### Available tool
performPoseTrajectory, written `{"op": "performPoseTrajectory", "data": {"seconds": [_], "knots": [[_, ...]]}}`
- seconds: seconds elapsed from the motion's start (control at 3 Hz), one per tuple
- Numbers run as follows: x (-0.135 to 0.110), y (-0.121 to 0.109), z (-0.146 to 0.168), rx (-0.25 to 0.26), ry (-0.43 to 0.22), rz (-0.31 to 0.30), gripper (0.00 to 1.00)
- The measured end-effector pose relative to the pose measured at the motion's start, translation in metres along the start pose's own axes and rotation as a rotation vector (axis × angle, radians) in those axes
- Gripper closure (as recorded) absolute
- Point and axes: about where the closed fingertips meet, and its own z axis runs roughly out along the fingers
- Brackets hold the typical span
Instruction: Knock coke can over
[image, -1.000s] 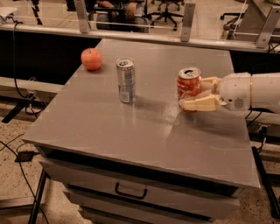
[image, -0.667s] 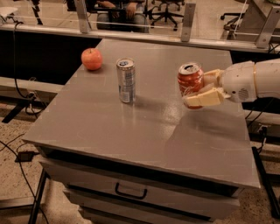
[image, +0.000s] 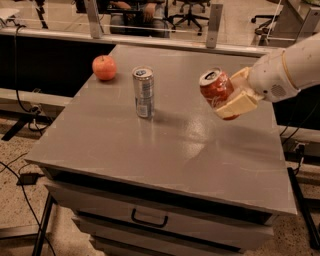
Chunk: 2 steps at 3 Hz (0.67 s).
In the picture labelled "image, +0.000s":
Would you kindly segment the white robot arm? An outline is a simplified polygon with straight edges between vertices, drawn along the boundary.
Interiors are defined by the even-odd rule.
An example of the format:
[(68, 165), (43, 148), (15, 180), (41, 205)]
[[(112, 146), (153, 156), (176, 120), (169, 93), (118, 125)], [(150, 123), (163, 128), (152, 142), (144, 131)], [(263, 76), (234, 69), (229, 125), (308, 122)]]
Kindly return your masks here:
[(320, 84), (320, 34), (262, 56), (230, 78), (234, 91), (214, 107), (221, 119), (255, 110), (258, 102), (279, 102)]

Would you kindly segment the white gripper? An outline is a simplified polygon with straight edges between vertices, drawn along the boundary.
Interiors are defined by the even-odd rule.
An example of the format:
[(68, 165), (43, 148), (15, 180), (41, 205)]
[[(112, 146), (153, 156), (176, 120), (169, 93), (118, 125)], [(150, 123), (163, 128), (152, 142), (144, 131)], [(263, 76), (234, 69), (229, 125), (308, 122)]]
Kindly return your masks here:
[[(255, 110), (262, 99), (279, 102), (300, 92), (289, 76), (283, 49), (264, 55), (251, 69), (242, 68), (231, 76), (230, 81), (236, 91), (213, 96), (213, 110), (224, 120)], [(256, 93), (248, 90), (250, 86)]]

